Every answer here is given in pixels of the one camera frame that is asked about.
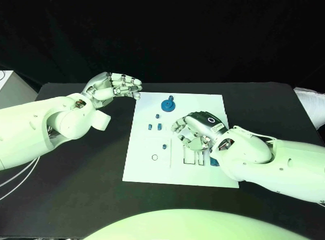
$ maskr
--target blue object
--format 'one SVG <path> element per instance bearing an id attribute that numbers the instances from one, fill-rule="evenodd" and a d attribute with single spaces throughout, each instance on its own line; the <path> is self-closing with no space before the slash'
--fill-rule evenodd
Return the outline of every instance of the blue object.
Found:
<path id="1" fill-rule="evenodd" d="M 173 109 L 175 109 L 175 103 L 173 103 L 173 97 L 169 96 L 168 100 L 165 100 L 162 103 L 160 103 L 160 109 L 165 111 L 165 112 L 171 112 Z"/>
<path id="2" fill-rule="evenodd" d="M 214 167 L 219 166 L 218 161 L 214 158 L 209 158 L 209 165 Z"/>

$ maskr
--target white paper sheet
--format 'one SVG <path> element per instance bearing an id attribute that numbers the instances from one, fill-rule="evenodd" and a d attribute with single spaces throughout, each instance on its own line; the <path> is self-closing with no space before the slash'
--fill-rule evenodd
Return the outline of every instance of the white paper sheet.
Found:
<path id="1" fill-rule="evenodd" d="M 173 96 L 175 110 L 163 112 L 160 102 L 169 95 Z M 140 93 L 140 100 L 135 105 L 122 181 L 238 188 L 237 181 L 227 177 L 219 166 L 209 165 L 208 152 L 195 155 L 182 147 L 176 136 L 182 134 L 192 138 L 186 129 L 181 133 L 171 132 L 175 120 L 198 111 L 212 113 L 228 127 L 221 95 Z M 162 130 L 158 130 L 158 123 L 162 124 Z"/>

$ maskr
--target robotic hand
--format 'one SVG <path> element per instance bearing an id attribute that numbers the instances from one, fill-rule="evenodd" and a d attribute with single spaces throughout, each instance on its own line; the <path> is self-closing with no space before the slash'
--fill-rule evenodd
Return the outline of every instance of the robotic hand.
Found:
<path id="1" fill-rule="evenodd" d="M 130 76 L 103 72 L 90 79 L 81 93 L 0 109 L 0 170 L 78 139 L 90 127 L 103 131 L 110 116 L 97 109 L 113 97 L 137 100 L 140 84 Z"/>
<path id="2" fill-rule="evenodd" d="M 209 156 L 231 179 L 253 182 L 300 200 L 325 203 L 325 147 L 278 140 L 238 126 L 227 130 L 219 119 L 202 111 L 176 120 L 171 130 L 178 133 L 185 126 L 195 138 L 179 135 L 182 144 L 194 151 L 209 148 Z"/>

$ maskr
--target blue knob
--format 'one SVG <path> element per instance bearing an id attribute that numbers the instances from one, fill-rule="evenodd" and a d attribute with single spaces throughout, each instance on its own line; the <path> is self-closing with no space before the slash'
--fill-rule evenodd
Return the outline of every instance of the blue knob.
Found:
<path id="1" fill-rule="evenodd" d="M 175 109 L 175 103 L 173 103 L 173 97 L 169 96 L 168 100 L 165 100 L 162 103 L 160 103 L 160 109 L 165 111 L 165 112 L 171 112 L 173 109 Z"/>

